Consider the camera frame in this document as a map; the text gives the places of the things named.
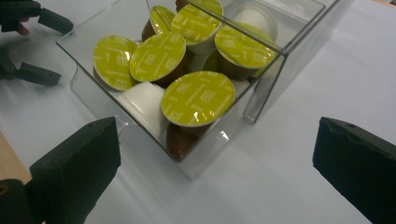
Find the capsule lid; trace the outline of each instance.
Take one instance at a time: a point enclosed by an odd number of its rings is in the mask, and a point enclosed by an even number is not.
[[[184,127],[198,127],[218,119],[235,99],[235,88],[221,73],[200,71],[174,81],[162,100],[163,114]]]
[[[243,29],[260,39],[272,42],[271,38],[255,26],[238,22]],[[229,62],[246,68],[261,68],[268,65],[276,53],[257,42],[251,37],[242,34],[234,28],[224,25],[216,33],[216,48]]]
[[[138,83],[129,74],[129,60],[136,49],[137,44],[128,38],[106,36],[93,49],[93,68],[111,88],[129,90]]]
[[[194,3],[218,15],[223,15],[223,8],[216,0],[199,0],[194,1]],[[212,36],[219,29],[219,26],[219,20],[188,4],[175,15],[171,30],[181,33],[186,39],[187,45],[195,45]]]
[[[175,13],[166,7],[155,6],[150,11],[150,22],[156,34],[169,32]]]
[[[156,81],[171,73],[186,52],[186,41],[177,32],[153,35],[139,46],[130,60],[131,76]]]

